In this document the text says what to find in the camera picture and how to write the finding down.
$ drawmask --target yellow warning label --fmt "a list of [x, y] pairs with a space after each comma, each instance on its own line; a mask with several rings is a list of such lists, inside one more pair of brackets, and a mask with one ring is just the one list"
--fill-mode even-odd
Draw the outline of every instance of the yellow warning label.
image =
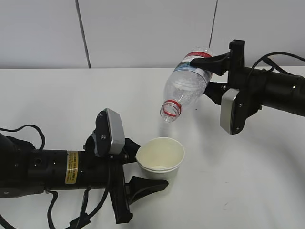
[[67, 157], [67, 172], [65, 184], [75, 184], [77, 180], [78, 171], [78, 152], [68, 151]]

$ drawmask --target bottle label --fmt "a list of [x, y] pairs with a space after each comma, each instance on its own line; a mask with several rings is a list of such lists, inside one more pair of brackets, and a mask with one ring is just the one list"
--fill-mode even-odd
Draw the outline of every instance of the bottle label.
[[194, 73], [197, 73], [201, 77], [203, 77], [204, 70], [190, 66], [190, 62], [193, 59], [207, 58], [207, 57], [211, 57], [211, 55], [204, 53], [204, 52], [191, 52], [184, 57], [184, 59], [180, 62], [180, 64], [178, 64], [178, 66], [175, 68], [175, 70], [173, 72], [192, 71]]

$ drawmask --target wire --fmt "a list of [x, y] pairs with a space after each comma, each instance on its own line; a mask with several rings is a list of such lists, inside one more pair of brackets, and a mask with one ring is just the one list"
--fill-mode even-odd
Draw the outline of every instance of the wire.
[[56, 192], [56, 191], [48, 191], [48, 192], [53, 195], [53, 198], [52, 198], [52, 201], [50, 203], [50, 206], [49, 206], [49, 209], [48, 209], [48, 213], [47, 213], [48, 224], [49, 224], [49, 228], [50, 229], [56, 229], [54, 224], [53, 224], [53, 220], [52, 220], [52, 209], [53, 209], [53, 206], [55, 204], [55, 201], [58, 198], [58, 192]]
[[82, 219], [84, 218], [85, 214], [86, 214], [86, 209], [87, 209], [87, 204], [88, 204], [88, 198], [89, 198], [89, 191], [91, 190], [91, 187], [88, 187], [85, 191], [84, 191], [84, 197], [82, 199], [82, 206], [81, 206], [81, 213], [80, 216], [78, 218], [77, 224], [75, 226], [75, 229], [78, 229], [78, 225], [79, 223], [82, 221]]
[[252, 72], [254, 71], [255, 67], [259, 64], [260, 61], [264, 60], [264, 59], [265, 59], [266, 57], [268, 57], [268, 56], [274, 56], [274, 55], [291, 56], [291, 57], [294, 57], [294, 58], [296, 58], [296, 59], [298, 59], [298, 60], [301, 60], [301, 61], [304, 61], [304, 62], [305, 62], [305, 58], [300, 57], [300, 56], [298, 56], [298, 55], [294, 55], [294, 54], [292, 54], [292, 53], [288, 53], [288, 52], [271, 52], [271, 53], [268, 53], [268, 54], [262, 56], [261, 58], [259, 58], [259, 59], [253, 64], [253, 66], [252, 66], [252, 68], [251, 68], [249, 74], [247, 75], [246, 82], [249, 80], [250, 75], [252, 74]]
[[0, 130], [1, 131], [6, 131], [6, 132], [17, 132], [17, 131], [22, 130], [25, 127], [32, 127], [35, 130], [37, 130], [37, 132], [39, 133], [40, 138], [41, 138], [41, 146], [40, 146], [39, 150], [42, 151], [43, 148], [44, 148], [44, 145], [46, 144], [46, 138], [44, 137], [43, 132], [40, 130], [40, 128], [38, 126], [28, 124], [28, 125], [21, 126], [21, 127], [15, 129], [15, 130], [9, 130], [9, 129], [4, 129], [4, 128], [0, 128]]
[[0, 225], [3, 226], [5, 229], [17, 229], [9, 224], [0, 214]]
[[104, 190], [104, 194], [99, 202], [99, 204], [96, 206], [96, 208], [89, 214], [89, 218], [91, 219], [100, 209], [101, 207], [103, 206], [106, 198], [107, 198], [107, 195], [109, 193], [109, 189], [110, 189], [110, 179], [111, 179], [111, 176], [110, 176], [110, 164], [108, 163], [108, 181], [107, 181], [107, 185], [106, 185], [106, 188]]

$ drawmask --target black cable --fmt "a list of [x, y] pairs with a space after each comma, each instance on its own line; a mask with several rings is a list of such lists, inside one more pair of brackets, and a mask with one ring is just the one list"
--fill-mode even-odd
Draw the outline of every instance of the black cable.
[[16, 229], [11, 224], [9, 224], [0, 214], [0, 225], [3, 226], [5, 229]]
[[79, 223], [83, 220], [83, 218], [85, 217], [86, 214], [86, 209], [87, 209], [87, 204], [88, 204], [88, 198], [89, 198], [89, 191], [91, 190], [91, 187], [88, 187], [85, 191], [84, 191], [84, 197], [82, 199], [82, 206], [81, 206], [81, 213], [80, 216], [78, 218], [77, 224], [75, 226], [75, 229], [78, 229]]
[[52, 220], [52, 209], [53, 209], [53, 206], [55, 204], [55, 201], [58, 198], [58, 192], [56, 192], [56, 191], [48, 191], [48, 192], [53, 195], [53, 198], [52, 198], [52, 201], [50, 203], [50, 206], [49, 206], [49, 209], [48, 209], [48, 213], [47, 213], [48, 224], [49, 224], [49, 228], [50, 229], [56, 229], [54, 224], [53, 224], [53, 220]]
[[278, 66], [273, 60], [269, 59], [268, 57], [264, 58], [263, 61], [264, 61], [264, 63], [266, 63], [269, 66], [273, 67], [273, 69], [275, 68], [279, 73], [287, 74], [287, 75], [293, 75], [293, 74], [291, 74], [289, 72], [286, 72], [283, 68]]
[[106, 188], [104, 190], [104, 194], [99, 202], [99, 204], [96, 206], [96, 208], [88, 215], [89, 218], [91, 219], [100, 209], [101, 207], [103, 206], [106, 198], [107, 198], [107, 195], [109, 193], [109, 189], [110, 189], [110, 179], [111, 179], [111, 176], [110, 176], [110, 163], [108, 162], [108, 181], [107, 181], [107, 185], [106, 185]]
[[41, 141], [42, 141], [39, 150], [42, 151], [43, 148], [44, 148], [44, 145], [46, 144], [46, 138], [44, 137], [43, 132], [40, 130], [40, 128], [39, 128], [38, 126], [36, 126], [36, 125], [28, 124], [28, 125], [21, 126], [21, 127], [15, 129], [15, 130], [9, 130], [9, 129], [0, 128], [0, 131], [17, 132], [17, 131], [22, 130], [22, 129], [25, 128], [25, 127], [32, 127], [32, 128], [34, 128], [35, 130], [37, 130], [37, 132], [38, 132], [39, 135], [40, 135]]
[[252, 74], [252, 72], [254, 71], [255, 67], [259, 64], [260, 61], [262, 61], [263, 59], [265, 59], [265, 58], [268, 57], [268, 56], [274, 56], [274, 55], [291, 56], [291, 57], [294, 57], [294, 58], [296, 58], [296, 59], [298, 59], [298, 60], [301, 60], [301, 61], [304, 61], [304, 62], [305, 62], [305, 58], [300, 57], [300, 56], [298, 56], [298, 55], [294, 55], [294, 54], [292, 54], [292, 53], [288, 53], [288, 52], [271, 52], [271, 53], [268, 53], [268, 54], [262, 56], [261, 58], [259, 58], [259, 59], [253, 64], [253, 66], [252, 66], [252, 68], [251, 68], [249, 74], [247, 75], [246, 81], [249, 80], [250, 75]]

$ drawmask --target white wall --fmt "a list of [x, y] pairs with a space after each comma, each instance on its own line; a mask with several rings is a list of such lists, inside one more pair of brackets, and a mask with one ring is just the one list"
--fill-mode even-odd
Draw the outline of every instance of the white wall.
[[[305, 57], [304, 9], [304, 0], [219, 0], [212, 49], [225, 53], [231, 40], [245, 40], [247, 65], [269, 52]], [[304, 65], [290, 57], [274, 60], [282, 66]]]
[[174, 67], [208, 45], [216, 0], [79, 3], [92, 67]]
[[74, 0], [0, 0], [0, 68], [87, 68]]
[[[207, 46], [216, 0], [79, 0], [93, 68], [174, 67]], [[246, 64], [305, 56], [304, 0], [219, 0], [212, 50], [246, 40]], [[291, 58], [280, 65], [303, 65]], [[87, 68], [75, 0], [0, 0], [0, 68]]]

